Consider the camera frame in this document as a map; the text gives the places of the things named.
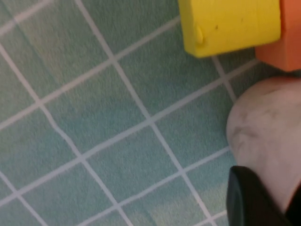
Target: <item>yellow block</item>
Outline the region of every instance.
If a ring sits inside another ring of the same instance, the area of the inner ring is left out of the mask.
[[[279,40],[279,0],[179,0],[185,50],[206,57]]]

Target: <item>white round object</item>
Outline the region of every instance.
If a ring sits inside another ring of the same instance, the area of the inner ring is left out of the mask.
[[[255,84],[234,104],[227,139],[240,166],[252,169],[284,213],[301,182],[301,80]]]

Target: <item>tile floor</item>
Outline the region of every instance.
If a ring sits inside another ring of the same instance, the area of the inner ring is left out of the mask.
[[[182,42],[176,0],[0,1],[0,225],[228,224],[227,116],[278,71]]]

